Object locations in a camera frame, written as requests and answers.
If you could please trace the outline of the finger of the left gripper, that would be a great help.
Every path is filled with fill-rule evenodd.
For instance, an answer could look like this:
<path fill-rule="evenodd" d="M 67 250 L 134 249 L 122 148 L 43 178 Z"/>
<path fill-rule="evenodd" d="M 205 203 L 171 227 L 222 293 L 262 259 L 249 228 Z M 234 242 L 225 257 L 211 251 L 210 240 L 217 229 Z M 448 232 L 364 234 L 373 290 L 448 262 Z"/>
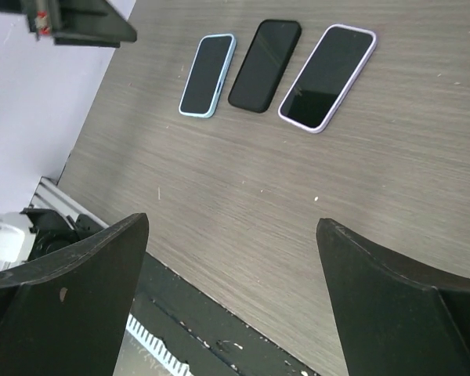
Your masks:
<path fill-rule="evenodd" d="M 104 0 L 22 1 L 30 31 L 56 45 L 118 48 L 137 40 L 136 29 Z"/>

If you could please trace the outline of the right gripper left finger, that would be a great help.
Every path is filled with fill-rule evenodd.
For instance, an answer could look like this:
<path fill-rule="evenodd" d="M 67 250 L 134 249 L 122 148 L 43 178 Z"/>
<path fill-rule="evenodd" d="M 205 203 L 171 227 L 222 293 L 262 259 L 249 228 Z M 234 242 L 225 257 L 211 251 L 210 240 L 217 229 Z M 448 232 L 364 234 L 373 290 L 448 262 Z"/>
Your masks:
<path fill-rule="evenodd" d="M 0 272 L 0 375 L 111 375 L 148 241 L 143 213 Z"/>

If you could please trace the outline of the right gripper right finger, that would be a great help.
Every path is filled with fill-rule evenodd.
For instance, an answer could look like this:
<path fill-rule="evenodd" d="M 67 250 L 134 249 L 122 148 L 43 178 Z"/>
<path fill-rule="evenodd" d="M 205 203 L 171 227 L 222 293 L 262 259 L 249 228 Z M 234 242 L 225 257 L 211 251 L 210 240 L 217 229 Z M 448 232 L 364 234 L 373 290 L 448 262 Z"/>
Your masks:
<path fill-rule="evenodd" d="M 470 375 L 470 278 L 333 219 L 316 241 L 349 374 Z"/>

